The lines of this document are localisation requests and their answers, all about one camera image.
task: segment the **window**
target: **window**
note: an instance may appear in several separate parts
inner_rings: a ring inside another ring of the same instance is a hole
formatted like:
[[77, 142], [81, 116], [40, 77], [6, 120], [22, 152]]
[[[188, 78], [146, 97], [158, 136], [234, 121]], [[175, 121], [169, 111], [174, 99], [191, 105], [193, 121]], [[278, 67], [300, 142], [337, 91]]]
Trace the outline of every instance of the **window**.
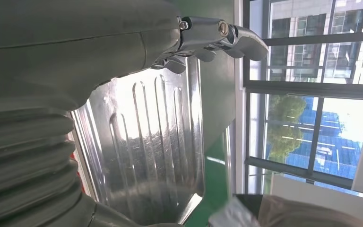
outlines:
[[269, 15], [250, 23], [264, 22], [270, 53], [245, 70], [246, 165], [350, 189], [363, 152], [363, 1], [264, 3], [250, 9]]
[[269, 95], [266, 159], [307, 168], [316, 109], [313, 97]]
[[314, 170], [354, 179], [363, 145], [363, 100], [325, 98]]

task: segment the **black object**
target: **black object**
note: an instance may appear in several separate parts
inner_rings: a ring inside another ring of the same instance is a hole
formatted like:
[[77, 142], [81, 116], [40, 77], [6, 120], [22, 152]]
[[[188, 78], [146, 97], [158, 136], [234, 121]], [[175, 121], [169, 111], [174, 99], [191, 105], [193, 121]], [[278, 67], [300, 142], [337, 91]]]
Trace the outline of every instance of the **black object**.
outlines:
[[237, 194], [234, 196], [258, 219], [263, 195]]

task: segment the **green wall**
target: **green wall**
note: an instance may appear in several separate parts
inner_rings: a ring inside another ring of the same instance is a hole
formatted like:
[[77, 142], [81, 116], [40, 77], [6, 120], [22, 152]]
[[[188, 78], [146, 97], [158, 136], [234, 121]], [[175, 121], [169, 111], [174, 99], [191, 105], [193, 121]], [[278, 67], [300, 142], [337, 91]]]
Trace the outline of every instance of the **green wall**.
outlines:
[[205, 196], [189, 217], [186, 227], [206, 227], [209, 216], [222, 208], [228, 199], [226, 167], [207, 157], [225, 160], [223, 136], [205, 152]]

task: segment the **stainless steel panel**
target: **stainless steel panel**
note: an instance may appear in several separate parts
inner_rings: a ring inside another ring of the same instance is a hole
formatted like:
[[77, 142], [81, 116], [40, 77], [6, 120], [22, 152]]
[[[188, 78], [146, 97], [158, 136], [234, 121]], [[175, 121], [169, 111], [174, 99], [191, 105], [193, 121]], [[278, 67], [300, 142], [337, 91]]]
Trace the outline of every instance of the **stainless steel panel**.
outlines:
[[[234, 0], [171, 0], [184, 16], [221, 18], [234, 23]], [[216, 52], [211, 62], [201, 62], [201, 97], [204, 151], [236, 118], [234, 59]]]
[[73, 112], [97, 199], [140, 225], [183, 223], [204, 194], [199, 62], [98, 87]]

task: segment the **blue glass facade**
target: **blue glass facade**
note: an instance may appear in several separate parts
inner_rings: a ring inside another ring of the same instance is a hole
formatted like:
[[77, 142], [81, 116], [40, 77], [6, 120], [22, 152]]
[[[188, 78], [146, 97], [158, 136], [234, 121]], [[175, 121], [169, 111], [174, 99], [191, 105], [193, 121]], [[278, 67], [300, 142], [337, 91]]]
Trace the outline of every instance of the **blue glass facade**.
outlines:
[[[299, 124], [303, 128], [303, 142], [289, 156], [285, 163], [297, 167], [307, 168], [311, 151], [313, 136], [313, 124], [315, 122], [316, 110], [312, 109], [314, 98], [306, 97], [307, 106], [300, 116]], [[341, 177], [354, 179], [360, 158], [360, 142], [348, 140], [341, 137], [344, 124], [340, 122], [337, 113], [323, 112], [320, 127], [320, 135], [317, 144], [314, 170], [333, 174]]]

